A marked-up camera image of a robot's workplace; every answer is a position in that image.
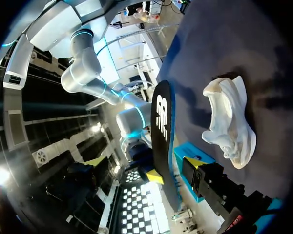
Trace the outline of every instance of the bright light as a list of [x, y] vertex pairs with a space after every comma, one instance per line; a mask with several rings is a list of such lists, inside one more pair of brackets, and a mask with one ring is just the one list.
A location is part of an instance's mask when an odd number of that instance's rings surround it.
[[121, 167], [120, 167], [119, 165], [117, 165], [117, 166], [114, 168], [114, 173], [118, 173], [118, 171], [119, 171], [120, 168], [121, 168]]
[[4, 168], [0, 168], [0, 185], [4, 185], [9, 178], [10, 173]]
[[97, 132], [100, 130], [100, 127], [99, 127], [99, 126], [92, 126], [92, 127], [91, 127], [91, 130], [92, 130], [94, 133], [97, 133]]
[[92, 130], [94, 133], [97, 133], [98, 131], [101, 131], [101, 132], [102, 132], [102, 130], [101, 130], [101, 123], [98, 122], [97, 125], [92, 126], [92, 127], [91, 127], [91, 130]]

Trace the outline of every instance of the blue table surface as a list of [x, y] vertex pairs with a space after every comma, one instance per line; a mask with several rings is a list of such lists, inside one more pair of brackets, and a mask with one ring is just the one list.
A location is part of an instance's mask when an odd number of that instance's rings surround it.
[[[238, 170], [201, 134], [211, 108], [203, 89], [221, 74], [235, 71], [246, 84], [246, 117], [257, 134], [249, 164]], [[224, 166], [228, 178], [284, 198], [293, 177], [293, 53], [279, 30], [251, 0], [191, 3], [171, 44], [158, 81], [176, 92], [176, 134]]]

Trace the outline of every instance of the white shoe upper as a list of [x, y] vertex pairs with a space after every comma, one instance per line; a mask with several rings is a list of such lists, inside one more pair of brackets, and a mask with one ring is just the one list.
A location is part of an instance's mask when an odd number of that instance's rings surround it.
[[242, 77], [213, 80], [203, 95], [209, 98], [212, 114], [210, 130], [202, 133], [202, 139], [219, 145], [224, 158], [230, 159], [235, 168], [243, 168], [254, 153], [256, 135], [244, 116], [247, 96]]

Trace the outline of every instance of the robotic arm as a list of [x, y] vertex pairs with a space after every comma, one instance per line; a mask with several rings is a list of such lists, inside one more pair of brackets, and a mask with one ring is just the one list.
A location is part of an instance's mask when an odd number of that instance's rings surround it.
[[93, 48], [93, 32], [80, 30], [73, 34], [70, 49], [74, 62], [61, 77], [63, 88], [69, 93], [82, 92], [101, 98], [112, 105], [130, 104], [129, 110], [117, 114], [121, 130], [121, 149], [128, 157], [130, 148], [147, 144], [141, 140], [142, 130], [150, 125], [151, 103], [139, 99], [128, 88], [118, 83], [111, 89], [100, 77], [101, 66]]

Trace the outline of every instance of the ceiling light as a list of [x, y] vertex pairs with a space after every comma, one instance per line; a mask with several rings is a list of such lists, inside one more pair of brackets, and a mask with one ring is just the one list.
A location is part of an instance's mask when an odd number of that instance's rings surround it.
[[99, 126], [92, 126], [91, 127], [91, 131], [93, 131], [94, 133], [97, 133], [100, 130]]
[[4, 185], [10, 178], [8, 170], [0, 167], [0, 185]]
[[121, 167], [120, 167], [119, 165], [117, 165], [117, 166], [114, 168], [114, 173], [118, 173], [118, 171], [119, 171], [120, 168], [121, 168]]

